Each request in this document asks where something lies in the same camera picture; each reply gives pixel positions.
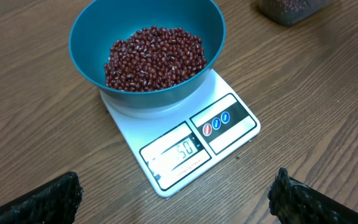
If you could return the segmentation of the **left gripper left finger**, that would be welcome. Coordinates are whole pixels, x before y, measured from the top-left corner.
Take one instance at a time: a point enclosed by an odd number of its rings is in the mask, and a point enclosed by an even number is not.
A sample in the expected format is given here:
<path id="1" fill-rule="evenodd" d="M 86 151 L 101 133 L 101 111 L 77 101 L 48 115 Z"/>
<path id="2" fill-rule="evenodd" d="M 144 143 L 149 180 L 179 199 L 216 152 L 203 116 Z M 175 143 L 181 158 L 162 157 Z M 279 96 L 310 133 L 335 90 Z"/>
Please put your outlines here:
<path id="1" fill-rule="evenodd" d="M 0 206 L 0 224 L 72 224 L 83 198 L 76 172 L 66 172 Z"/>

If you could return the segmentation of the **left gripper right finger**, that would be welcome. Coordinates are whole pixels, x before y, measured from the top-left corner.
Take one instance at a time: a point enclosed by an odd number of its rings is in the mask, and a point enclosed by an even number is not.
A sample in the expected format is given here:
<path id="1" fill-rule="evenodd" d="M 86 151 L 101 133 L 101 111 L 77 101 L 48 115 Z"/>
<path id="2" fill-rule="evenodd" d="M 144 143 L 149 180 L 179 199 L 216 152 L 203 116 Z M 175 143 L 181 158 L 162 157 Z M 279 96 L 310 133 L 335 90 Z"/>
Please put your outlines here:
<path id="1" fill-rule="evenodd" d="M 279 168 L 267 195 L 282 224 L 358 224 L 358 213 L 312 189 Z"/>

